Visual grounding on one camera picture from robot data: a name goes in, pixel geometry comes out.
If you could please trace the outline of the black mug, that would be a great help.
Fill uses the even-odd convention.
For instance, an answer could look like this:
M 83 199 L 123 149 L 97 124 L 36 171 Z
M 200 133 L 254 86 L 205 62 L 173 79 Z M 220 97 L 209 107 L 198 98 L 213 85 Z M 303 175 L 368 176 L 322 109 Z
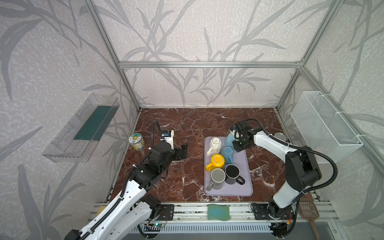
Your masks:
M 238 168 L 238 166 L 234 164 L 226 165 L 224 168 L 224 172 L 226 174 L 225 182 L 228 185 L 234 185 L 235 183 L 240 185 L 245 184 L 246 181 L 242 176 L 240 176 L 240 169 Z

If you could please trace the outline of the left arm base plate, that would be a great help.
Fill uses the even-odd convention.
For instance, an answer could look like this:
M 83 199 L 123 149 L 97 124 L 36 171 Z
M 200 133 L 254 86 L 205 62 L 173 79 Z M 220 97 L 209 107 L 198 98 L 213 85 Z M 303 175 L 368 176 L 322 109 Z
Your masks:
M 160 208 L 155 211 L 156 221 L 172 221 L 175 213 L 175 205 L 161 204 Z

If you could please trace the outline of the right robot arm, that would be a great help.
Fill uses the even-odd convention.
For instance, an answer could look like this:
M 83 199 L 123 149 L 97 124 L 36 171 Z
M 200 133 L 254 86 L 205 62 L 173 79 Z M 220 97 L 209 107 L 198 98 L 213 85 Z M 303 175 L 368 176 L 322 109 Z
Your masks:
M 267 212 L 273 219 L 279 219 L 283 213 L 308 192 L 322 189 L 333 183 L 338 176 L 336 163 L 325 154 L 312 150 L 308 146 L 299 147 L 282 141 L 270 134 L 262 124 L 258 128 L 249 125 L 250 121 L 260 123 L 256 119 L 247 119 L 237 122 L 230 128 L 234 137 L 232 145 L 236 152 L 261 147 L 277 156 L 285 163 L 286 180 L 283 186 L 269 200 Z M 315 183 L 322 178 L 322 172 L 316 156 L 328 161 L 333 173 L 329 180 L 320 185 Z

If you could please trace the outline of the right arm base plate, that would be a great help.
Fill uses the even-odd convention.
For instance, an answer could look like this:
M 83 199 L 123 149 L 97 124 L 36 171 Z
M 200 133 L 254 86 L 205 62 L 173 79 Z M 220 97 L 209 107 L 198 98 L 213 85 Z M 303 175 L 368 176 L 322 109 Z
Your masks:
M 293 214 L 291 206 L 280 209 L 273 204 L 267 203 L 251 203 L 251 210 L 255 220 L 290 220 Z

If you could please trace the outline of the light blue mug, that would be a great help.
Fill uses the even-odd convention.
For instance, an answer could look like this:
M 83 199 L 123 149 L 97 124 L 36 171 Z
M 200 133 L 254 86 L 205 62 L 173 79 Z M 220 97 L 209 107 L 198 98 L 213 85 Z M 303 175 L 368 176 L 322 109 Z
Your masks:
M 225 146 L 234 149 L 234 145 L 233 145 L 233 142 L 234 142 L 234 141 L 236 141 L 234 135 L 233 135 L 233 134 L 229 134 L 229 135 L 226 137 L 226 140 L 225 140 Z

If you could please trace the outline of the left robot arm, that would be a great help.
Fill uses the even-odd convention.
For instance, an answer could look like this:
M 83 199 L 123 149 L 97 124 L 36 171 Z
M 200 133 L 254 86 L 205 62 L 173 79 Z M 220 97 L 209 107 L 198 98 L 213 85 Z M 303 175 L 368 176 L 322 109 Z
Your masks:
M 174 131 L 163 131 L 157 121 L 151 131 L 159 130 L 161 139 L 155 143 L 151 136 L 148 154 L 134 165 L 120 193 L 107 207 L 81 230 L 71 230 L 67 240 L 121 240 L 146 220 L 159 216 L 161 202 L 148 191 L 163 178 L 173 161 L 188 157 L 188 145 L 174 147 Z

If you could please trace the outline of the blue patterned mug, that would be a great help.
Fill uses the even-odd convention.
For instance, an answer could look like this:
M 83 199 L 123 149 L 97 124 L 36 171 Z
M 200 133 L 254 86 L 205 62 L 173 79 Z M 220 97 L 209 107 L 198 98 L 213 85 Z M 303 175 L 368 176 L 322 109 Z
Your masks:
M 233 158 L 234 150 L 231 147 L 225 147 L 223 148 L 221 155 L 225 159 L 225 164 L 234 164 L 234 158 Z

